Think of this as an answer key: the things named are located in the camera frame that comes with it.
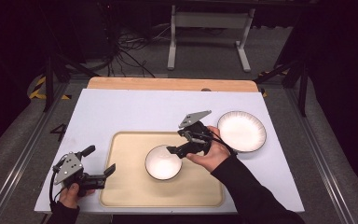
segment plate rim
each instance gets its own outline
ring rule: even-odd
[[[219,128],[219,123],[220,123],[220,121],[222,120],[222,118],[224,117],[224,116],[227,116],[228,114],[232,114],[232,113],[244,113],[244,114],[248,114],[248,115],[250,115],[250,116],[252,116],[253,118],[255,118],[260,124],[261,124],[261,126],[263,127],[263,130],[264,130],[264,133],[265,133],[265,137],[264,137],[264,140],[263,140],[263,143],[260,145],[260,147],[258,147],[258,148],[255,148],[255,149],[253,149],[253,150],[239,150],[239,149],[236,149],[236,148],[232,148],[232,149],[234,149],[235,151],[237,151],[237,152],[240,152],[240,153],[246,153],[246,152],[254,152],[254,151],[257,151],[258,149],[260,149],[262,146],[264,146],[264,144],[266,144],[266,141],[267,141],[267,130],[266,130],[266,127],[264,126],[264,124],[263,124],[263,122],[261,122],[261,120],[258,118],[258,117],[256,117],[255,115],[253,115],[253,114],[251,114],[251,113],[249,113],[249,112],[246,112],[246,111],[242,111],[242,110],[232,110],[232,111],[228,111],[227,113],[225,113],[224,115],[222,115],[220,118],[219,118],[219,120],[217,121],[217,128],[219,129],[219,131],[221,132],[221,130],[220,130],[220,128]]]

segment white paper sheet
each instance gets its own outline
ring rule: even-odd
[[[99,175],[104,171],[112,136],[121,131],[176,132],[186,114],[212,110],[201,121],[217,126],[219,118],[229,111],[245,111],[264,124],[267,140],[255,152],[242,153],[238,158],[259,182],[274,194],[286,208],[304,211],[303,204],[283,155],[269,112],[259,92],[219,91],[82,91],[54,165],[62,155],[95,145],[96,151],[82,160],[85,172]],[[48,212],[48,186],[52,172],[46,177],[34,210]],[[60,187],[54,188],[54,195]],[[81,211],[106,214],[212,214],[235,213],[236,209],[225,189],[224,203],[217,208],[104,208],[99,203],[99,191],[80,201]]]

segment metal frame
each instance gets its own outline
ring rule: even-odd
[[[236,41],[235,45],[240,56],[244,72],[251,72],[248,59],[246,57],[246,39],[251,28],[255,9],[250,9],[249,13],[199,13],[199,12],[176,12],[176,6],[172,6],[171,15],[171,44],[168,54],[168,70],[175,67],[176,58],[176,27],[206,27],[206,28],[228,28],[242,29],[241,41]]]
[[[55,97],[60,99],[60,97],[64,95],[68,83],[60,83],[58,85],[59,87],[55,92]],[[46,125],[48,124],[48,120],[52,116],[54,109],[56,108],[59,102],[60,101],[53,101],[52,105],[50,105],[49,107],[49,110],[46,111],[45,113],[42,113],[42,116],[37,122],[34,132],[32,133],[27,144],[25,145],[24,150],[22,151],[19,158],[17,159],[13,169],[8,174],[7,180],[0,190],[0,216],[4,211],[8,200],[11,197],[11,194],[13,193],[14,189],[17,187],[17,184],[19,183],[21,176],[28,165],[28,162],[30,161],[34,152],[36,151],[36,147],[42,135],[42,132],[44,131]]]
[[[297,109],[296,106],[296,93],[293,89],[285,89],[286,95],[289,99],[289,102],[292,108],[296,111],[296,117],[298,118],[299,123],[301,124],[302,129],[305,131],[308,140],[310,141],[311,147],[311,155],[315,161],[315,164],[321,174],[324,185],[327,189],[328,194],[330,195],[331,201],[337,210],[337,214],[341,223],[345,224],[354,224],[356,223],[351,215],[351,211],[348,208],[343,195],[339,189],[336,178],[333,172],[330,170],[330,167],[327,164],[326,159],[324,158],[324,154],[316,140],[315,135],[313,134],[312,128],[307,120],[307,118],[303,117],[301,112]]]

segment wooden board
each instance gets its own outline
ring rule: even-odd
[[[246,91],[258,92],[250,80],[184,79],[148,77],[93,77],[88,89],[154,91]]]
[[[216,207],[224,199],[221,183],[203,167],[183,158],[182,169],[169,180],[157,180],[145,169],[147,153],[161,145],[181,146],[178,133],[115,134],[106,167],[116,164],[100,202],[105,207]]]

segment white plate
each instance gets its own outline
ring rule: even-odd
[[[266,142],[264,125],[255,116],[243,111],[226,113],[217,127],[223,141],[239,152],[258,150]]]

